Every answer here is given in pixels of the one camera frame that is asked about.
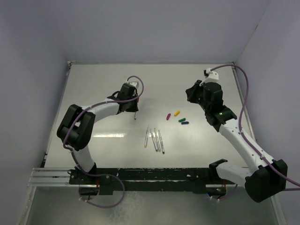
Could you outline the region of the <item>white pen purple end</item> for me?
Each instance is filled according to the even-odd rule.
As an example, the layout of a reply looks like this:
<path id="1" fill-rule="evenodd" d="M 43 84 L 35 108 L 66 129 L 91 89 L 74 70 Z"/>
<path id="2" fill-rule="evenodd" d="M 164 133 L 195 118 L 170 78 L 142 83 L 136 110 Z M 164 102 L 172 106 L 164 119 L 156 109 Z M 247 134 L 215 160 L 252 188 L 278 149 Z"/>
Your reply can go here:
<path id="1" fill-rule="evenodd" d="M 150 129 L 150 134 L 151 134 L 151 138 L 152 138 L 152 141 L 153 141 L 153 145 L 154 145 L 155 151 L 158 152 L 158 147 L 157 147 L 157 144 L 156 144 L 156 141 L 155 141 L 152 129 Z"/>

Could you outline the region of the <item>white pen yellow end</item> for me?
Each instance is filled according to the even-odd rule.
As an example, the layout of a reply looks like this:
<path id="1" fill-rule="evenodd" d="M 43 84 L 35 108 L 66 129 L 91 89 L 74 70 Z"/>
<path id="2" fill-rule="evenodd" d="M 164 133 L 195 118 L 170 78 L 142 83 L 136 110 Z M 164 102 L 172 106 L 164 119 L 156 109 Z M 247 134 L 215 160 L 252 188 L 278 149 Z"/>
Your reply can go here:
<path id="1" fill-rule="evenodd" d="M 144 141 L 144 148 L 146 148 L 146 147 L 147 147 L 147 144 L 148 144 L 149 131 L 150 131 L 150 127 L 149 127 L 149 125 L 148 125 L 148 126 L 147 126 L 147 129 L 146 129 L 146 136 L 145 136 L 145 141 Z"/>

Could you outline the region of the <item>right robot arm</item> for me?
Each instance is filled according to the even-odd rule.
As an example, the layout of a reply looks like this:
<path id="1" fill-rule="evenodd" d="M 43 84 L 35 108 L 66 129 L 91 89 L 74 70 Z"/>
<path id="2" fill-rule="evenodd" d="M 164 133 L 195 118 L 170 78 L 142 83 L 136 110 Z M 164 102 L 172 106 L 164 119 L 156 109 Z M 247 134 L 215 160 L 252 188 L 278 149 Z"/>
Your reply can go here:
<path id="1" fill-rule="evenodd" d="M 187 100 L 204 110 L 207 122 L 237 150 L 247 167 L 242 168 L 220 159 L 209 165 L 209 180 L 220 183 L 231 181 L 245 188 L 249 197 L 260 203 L 284 191 L 288 166 L 283 160 L 275 160 L 267 154 L 248 133 L 239 129 L 234 112 L 224 105 L 223 91 L 215 82 L 200 80 L 186 90 Z"/>

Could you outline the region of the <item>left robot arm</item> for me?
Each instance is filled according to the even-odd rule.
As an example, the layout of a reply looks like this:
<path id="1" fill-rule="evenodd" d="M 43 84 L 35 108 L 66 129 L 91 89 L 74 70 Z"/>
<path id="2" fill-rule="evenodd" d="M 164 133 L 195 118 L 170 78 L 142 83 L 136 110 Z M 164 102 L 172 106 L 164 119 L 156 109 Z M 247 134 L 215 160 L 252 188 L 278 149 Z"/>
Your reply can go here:
<path id="1" fill-rule="evenodd" d="M 119 91 L 101 103 L 87 107 L 73 104 L 67 109 L 57 137 L 62 140 L 63 147 L 71 152 L 76 167 L 81 170 L 80 179 L 86 184 L 93 183 L 97 177 L 97 166 L 88 147 L 94 124 L 122 112 L 137 112 L 138 86 L 139 82 L 125 82 Z"/>

